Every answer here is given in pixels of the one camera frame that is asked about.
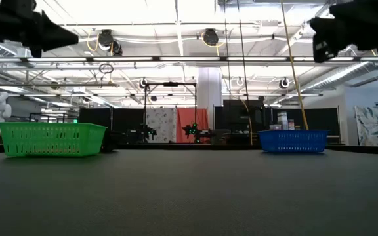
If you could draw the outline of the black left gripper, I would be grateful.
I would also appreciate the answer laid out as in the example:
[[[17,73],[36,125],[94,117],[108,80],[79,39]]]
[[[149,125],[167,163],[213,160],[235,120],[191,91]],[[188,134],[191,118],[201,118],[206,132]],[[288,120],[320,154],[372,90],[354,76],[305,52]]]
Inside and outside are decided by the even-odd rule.
[[[0,42],[6,40],[28,47],[35,58],[44,52],[78,44],[78,35],[52,22],[46,13],[26,8],[0,6]]]

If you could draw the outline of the black partition panel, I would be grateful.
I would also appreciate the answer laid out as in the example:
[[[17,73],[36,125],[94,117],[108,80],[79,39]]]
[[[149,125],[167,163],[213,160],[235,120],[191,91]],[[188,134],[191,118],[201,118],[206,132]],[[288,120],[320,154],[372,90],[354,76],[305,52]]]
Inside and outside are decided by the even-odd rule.
[[[337,108],[305,109],[306,120],[310,130],[328,130],[330,136],[340,135],[340,126]],[[278,114],[286,112],[288,119],[293,119],[296,126],[304,130],[303,115],[300,109],[273,109],[266,108],[266,121],[269,125],[278,123]]]
[[[126,144],[131,141],[127,131],[140,128],[143,116],[136,108],[81,108],[78,121],[106,127],[104,144]]]

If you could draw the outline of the green plastic basket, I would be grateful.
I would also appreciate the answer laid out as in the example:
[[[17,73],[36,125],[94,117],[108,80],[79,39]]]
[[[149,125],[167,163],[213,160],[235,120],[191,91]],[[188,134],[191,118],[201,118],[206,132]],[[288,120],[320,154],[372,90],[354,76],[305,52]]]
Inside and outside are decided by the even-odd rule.
[[[91,123],[0,124],[9,157],[86,157],[100,152],[106,127]]]

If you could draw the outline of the leaf pattern hanging cloth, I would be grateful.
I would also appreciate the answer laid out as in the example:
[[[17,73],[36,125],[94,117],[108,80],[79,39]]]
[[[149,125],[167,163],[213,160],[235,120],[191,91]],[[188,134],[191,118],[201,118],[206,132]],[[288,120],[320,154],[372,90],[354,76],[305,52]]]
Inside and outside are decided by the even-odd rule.
[[[360,146],[378,146],[378,106],[355,106],[355,118]]]

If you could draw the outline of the stacked white containers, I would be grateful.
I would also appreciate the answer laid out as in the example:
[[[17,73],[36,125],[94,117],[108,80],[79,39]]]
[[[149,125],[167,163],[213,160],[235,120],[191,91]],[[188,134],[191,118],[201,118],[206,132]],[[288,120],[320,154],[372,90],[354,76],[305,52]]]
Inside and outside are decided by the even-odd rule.
[[[295,130],[295,120],[290,119],[286,111],[279,111],[276,122],[270,125],[270,130]]]

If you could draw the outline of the blue plastic basket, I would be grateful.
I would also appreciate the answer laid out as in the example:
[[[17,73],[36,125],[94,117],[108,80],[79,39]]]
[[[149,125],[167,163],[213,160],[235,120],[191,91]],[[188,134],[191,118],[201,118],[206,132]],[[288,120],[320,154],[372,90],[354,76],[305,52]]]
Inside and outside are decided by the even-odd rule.
[[[327,130],[266,130],[258,133],[262,149],[271,153],[321,153]]]

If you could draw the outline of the long ceiling light strip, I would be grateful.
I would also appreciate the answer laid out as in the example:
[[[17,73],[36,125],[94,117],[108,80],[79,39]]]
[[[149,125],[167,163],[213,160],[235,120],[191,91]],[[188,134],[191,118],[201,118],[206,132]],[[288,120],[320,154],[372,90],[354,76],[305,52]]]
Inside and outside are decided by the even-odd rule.
[[[311,56],[294,56],[294,62],[315,62]],[[0,58],[5,62],[288,62],[289,56],[125,56],[125,57],[54,57]],[[326,62],[378,62],[378,56],[335,57]]]

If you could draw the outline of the black cabinet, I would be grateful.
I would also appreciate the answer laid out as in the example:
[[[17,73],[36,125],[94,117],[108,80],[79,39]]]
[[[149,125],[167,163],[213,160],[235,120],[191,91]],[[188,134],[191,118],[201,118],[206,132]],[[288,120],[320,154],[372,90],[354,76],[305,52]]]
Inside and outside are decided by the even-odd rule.
[[[264,102],[261,100],[224,100],[223,125],[231,132],[255,134],[265,129]]]

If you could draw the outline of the white floral hanging cloth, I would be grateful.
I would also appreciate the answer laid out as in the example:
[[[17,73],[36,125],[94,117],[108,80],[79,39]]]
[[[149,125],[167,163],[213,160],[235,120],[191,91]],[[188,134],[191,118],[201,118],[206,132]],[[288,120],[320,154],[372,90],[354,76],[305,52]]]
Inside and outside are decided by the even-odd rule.
[[[177,109],[150,108],[146,110],[146,124],[157,134],[149,143],[174,143],[177,141]]]

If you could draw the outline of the white building column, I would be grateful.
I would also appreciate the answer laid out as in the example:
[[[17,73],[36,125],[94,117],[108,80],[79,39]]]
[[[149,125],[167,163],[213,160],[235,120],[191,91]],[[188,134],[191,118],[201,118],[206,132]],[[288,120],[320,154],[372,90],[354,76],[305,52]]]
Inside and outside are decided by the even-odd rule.
[[[207,110],[210,129],[215,127],[215,107],[222,106],[222,73],[220,68],[198,68],[197,80],[197,105],[198,108]]]

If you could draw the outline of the orange hanging cloth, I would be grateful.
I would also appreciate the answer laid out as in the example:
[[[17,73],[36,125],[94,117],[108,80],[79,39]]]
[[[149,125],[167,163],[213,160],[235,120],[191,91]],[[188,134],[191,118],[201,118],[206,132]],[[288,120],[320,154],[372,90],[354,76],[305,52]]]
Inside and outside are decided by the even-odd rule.
[[[177,108],[177,143],[194,143],[194,136],[185,135],[182,129],[186,125],[197,123],[198,129],[208,129],[208,110],[206,108]]]

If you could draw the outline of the black table mat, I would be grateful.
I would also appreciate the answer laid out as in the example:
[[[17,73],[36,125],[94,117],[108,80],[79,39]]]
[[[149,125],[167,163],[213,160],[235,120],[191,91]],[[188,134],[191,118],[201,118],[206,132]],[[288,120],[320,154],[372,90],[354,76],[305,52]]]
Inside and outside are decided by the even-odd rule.
[[[0,154],[0,235],[378,236],[378,155]]]

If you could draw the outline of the silver ceiling duct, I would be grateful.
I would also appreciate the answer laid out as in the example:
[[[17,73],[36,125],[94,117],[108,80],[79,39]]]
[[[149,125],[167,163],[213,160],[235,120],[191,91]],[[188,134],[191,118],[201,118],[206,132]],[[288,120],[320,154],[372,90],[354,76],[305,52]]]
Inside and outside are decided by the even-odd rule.
[[[316,88],[325,88],[330,85],[338,85],[361,75],[370,73],[377,68],[378,61],[376,60],[370,60],[369,62],[360,62],[351,66],[347,66],[345,68],[336,68],[333,71],[330,71],[312,80],[308,84],[302,85],[300,91],[306,92],[308,90]]]

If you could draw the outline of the black metal station frame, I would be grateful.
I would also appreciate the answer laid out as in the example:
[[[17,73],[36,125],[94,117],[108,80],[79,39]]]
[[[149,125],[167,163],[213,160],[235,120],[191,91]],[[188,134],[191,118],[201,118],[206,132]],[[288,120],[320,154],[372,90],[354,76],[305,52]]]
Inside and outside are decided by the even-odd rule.
[[[173,81],[169,81],[169,82],[163,82],[163,83],[147,83],[147,85],[149,87],[152,87],[150,89],[150,92],[153,92],[155,91],[155,89],[158,87],[158,86],[163,86],[163,87],[178,87],[178,86],[184,86],[185,88],[187,86],[194,86],[194,93],[192,94],[192,96],[194,97],[194,108],[197,109],[197,84],[196,83],[183,83],[183,82],[173,82]],[[150,93],[147,92],[147,90],[144,90],[144,124],[146,124],[146,110],[147,110],[147,101],[148,101],[148,97],[149,96],[152,96]],[[168,143],[151,143],[151,144],[168,144]]]

